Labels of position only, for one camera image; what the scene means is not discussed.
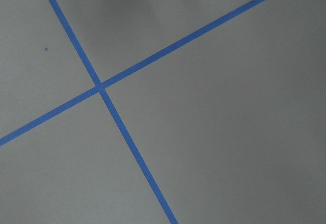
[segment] blue line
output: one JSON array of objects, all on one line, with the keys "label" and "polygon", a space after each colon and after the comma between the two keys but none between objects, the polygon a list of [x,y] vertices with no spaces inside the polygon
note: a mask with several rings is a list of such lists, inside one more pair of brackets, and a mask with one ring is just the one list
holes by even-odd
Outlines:
[{"label": "blue line", "polygon": [[161,190],[159,189],[157,183],[155,182],[154,177],[152,176],[151,172],[149,171],[149,169],[148,169],[143,157],[141,156],[137,146],[133,142],[131,135],[129,134],[129,132],[128,132],[126,126],[124,125],[121,117],[119,116],[116,108],[114,107],[109,95],[107,94],[105,89],[102,89],[99,92],[100,92],[100,95],[101,95],[103,101],[105,102],[108,110],[110,111],[114,121],[116,122],[116,124],[117,124],[123,138],[127,142],[127,144],[129,146],[135,160],[137,161],[139,167],[141,168],[147,182],[149,183],[150,187],[152,188],[157,200],[161,204],[161,206],[162,206],[166,216],[168,217],[170,223],[171,224],[178,224],[178,221],[175,218],[170,206],[168,205],[168,202],[164,198]]},{"label": "blue line", "polygon": [[53,10],[55,11],[62,27],[65,29],[72,45],[74,46],[74,48],[76,49],[81,61],[83,62],[85,68],[87,69],[89,75],[92,78],[93,83],[95,84],[95,86],[101,86],[101,81],[98,78],[91,62],[89,61],[86,53],[83,50],[82,45],[80,44],[80,42],[78,41],[75,33],[73,32],[70,24],[68,23],[65,15],[63,14],[62,10],[60,9],[59,4],[57,3],[57,0],[49,0]]},{"label": "blue line", "polygon": [[38,125],[42,124],[43,122],[48,121],[49,119],[53,118],[54,116],[60,114],[61,112],[73,107],[74,105],[84,101],[85,99],[93,96],[97,93],[96,88],[89,89],[88,91],[78,95],[77,97],[69,100],[68,102],[65,102],[64,104],[56,107],[55,109],[49,111],[48,113],[40,116],[39,118],[36,118],[35,120],[27,123],[26,125],[18,128],[17,130],[11,132],[10,134],[4,136],[0,139],[0,146],[8,143],[9,141],[15,139],[16,137],[24,134],[25,132],[28,132],[29,130],[33,129],[34,127],[37,127]]},{"label": "blue line", "polygon": [[102,84],[105,88],[117,83],[118,81],[132,75],[133,73],[139,71],[140,69],[152,64],[153,62],[159,60],[160,58],[170,54],[171,52],[177,50],[178,48],[186,45],[187,43],[193,41],[194,39],[202,36],[203,34],[211,31],[212,29],[222,25],[223,23],[233,19],[234,17],[244,13],[245,11],[253,8],[254,6],[257,6],[258,4],[264,2],[266,0],[253,0],[250,1],[241,7],[229,12],[228,14],[214,20],[213,22],[205,25],[204,27],[198,29],[197,31],[194,31],[193,33],[189,34],[188,36],[180,39],[179,41],[176,41],[175,43],[171,44],[170,46],[167,46],[166,48],[158,51],[157,53],[151,55],[150,57],[136,63],[135,65],[125,69],[124,71],[118,73],[117,75],[111,77],[110,79],[104,81]]}]

